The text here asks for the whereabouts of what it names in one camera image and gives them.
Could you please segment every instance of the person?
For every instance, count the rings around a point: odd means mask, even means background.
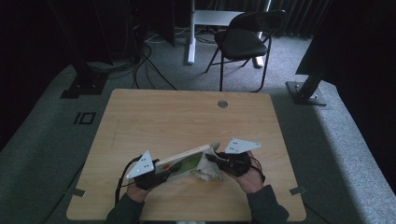
[[[259,168],[259,164],[251,159],[252,165]],[[286,223],[289,212],[277,203],[276,196],[271,185],[262,182],[262,174],[258,170],[250,168],[241,176],[229,175],[239,184],[242,191],[247,194],[248,206],[251,211],[250,223]],[[137,224],[145,205],[145,199],[155,188],[143,190],[135,184],[129,185],[126,193],[120,198],[116,206],[108,213],[107,224]]]

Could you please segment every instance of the dark jacket sleeve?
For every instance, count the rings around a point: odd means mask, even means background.
[[[145,203],[137,203],[124,194],[108,213],[106,224],[137,224]]]
[[[251,223],[286,223],[288,220],[289,212],[277,203],[270,185],[255,193],[247,194],[247,201],[251,210]]]

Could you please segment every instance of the hand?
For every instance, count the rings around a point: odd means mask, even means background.
[[[130,184],[133,183],[133,182],[134,182],[133,179],[130,179],[130,180],[129,180],[129,183],[130,183]],[[135,202],[137,202],[137,203],[142,203],[143,201],[146,200],[146,197],[149,195],[149,193],[150,193],[153,189],[155,189],[155,188],[157,188],[157,187],[158,187],[158,186],[156,186],[156,187],[154,187],[154,188],[151,188],[151,189],[148,189],[148,190],[145,190],[145,189],[140,189],[140,188],[138,188],[137,185],[136,185],[135,183],[133,183],[133,184],[131,184],[131,185],[128,186],[128,189],[126,190],[126,194],[127,194],[132,200],[134,200]]]
[[[251,151],[248,151],[247,154],[249,157],[253,157],[253,153]],[[260,169],[260,165],[253,159],[251,159],[251,165],[255,166],[256,168]],[[229,175],[232,179],[236,180],[236,182],[239,184],[241,189],[246,193],[255,193],[259,191],[260,189],[263,188],[262,185],[262,174],[259,173],[259,171],[250,168],[247,173],[241,176],[234,176],[234,175]]]

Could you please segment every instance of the circular hole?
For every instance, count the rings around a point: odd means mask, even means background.
[[[227,101],[218,101],[218,106],[221,108],[225,108],[228,106]]]

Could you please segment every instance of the wooden table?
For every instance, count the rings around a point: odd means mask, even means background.
[[[228,106],[220,107],[219,101]],[[298,186],[271,97],[225,91],[114,90],[78,181],[85,196],[73,196],[67,217],[106,219],[125,165],[147,150],[163,160],[215,141],[222,151],[233,137],[262,144],[253,154],[265,183],[289,211],[289,221],[304,220],[301,195],[290,194]],[[227,175],[210,181],[191,175],[152,191],[141,219],[248,221],[250,211],[246,194]]]

